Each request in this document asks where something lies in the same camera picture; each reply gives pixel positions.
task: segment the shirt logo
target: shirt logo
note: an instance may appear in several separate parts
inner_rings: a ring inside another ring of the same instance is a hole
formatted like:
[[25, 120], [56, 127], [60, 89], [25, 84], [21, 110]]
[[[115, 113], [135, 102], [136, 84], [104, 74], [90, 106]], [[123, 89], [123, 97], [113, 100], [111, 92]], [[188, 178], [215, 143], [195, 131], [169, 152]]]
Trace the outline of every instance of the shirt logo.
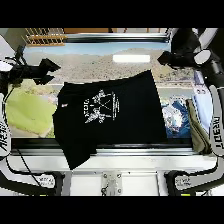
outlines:
[[114, 92], [105, 94], [103, 90], [84, 101], [84, 116], [87, 119], [85, 123], [90, 123], [98, 120], [103, 123], [106, 118], [111, 118], [113, 121], [119, 113], [119, 100]]

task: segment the yellow-green cloth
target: yellow-green cloth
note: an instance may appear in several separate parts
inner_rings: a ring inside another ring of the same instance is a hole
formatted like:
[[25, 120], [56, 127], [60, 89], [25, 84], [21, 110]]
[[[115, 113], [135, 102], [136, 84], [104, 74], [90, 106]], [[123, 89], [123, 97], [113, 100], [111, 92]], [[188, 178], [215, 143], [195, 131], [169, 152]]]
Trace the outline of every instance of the yellow-green cloth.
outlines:
[[197, 119], [192, 100], [186, 100], [186, 105], [188, 110], [189, 123], [191, 127], [193, 150], [196, 152], [200, 152], [200, 154], [210, 154], [212, 151], [209, 136], [202, 128]]

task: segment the black t-shirt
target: black t-shirt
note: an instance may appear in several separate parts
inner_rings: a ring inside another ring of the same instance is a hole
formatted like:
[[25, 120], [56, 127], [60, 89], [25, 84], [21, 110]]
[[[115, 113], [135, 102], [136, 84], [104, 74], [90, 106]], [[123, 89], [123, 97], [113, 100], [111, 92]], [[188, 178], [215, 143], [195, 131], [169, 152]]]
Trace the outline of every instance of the black t-shirt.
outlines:
[[166, 140], [151, 71], [131, 78], [65, 83], [53, 115], [55, 138], [70, 169], [85, 162], [98, 144], [145, 144]]

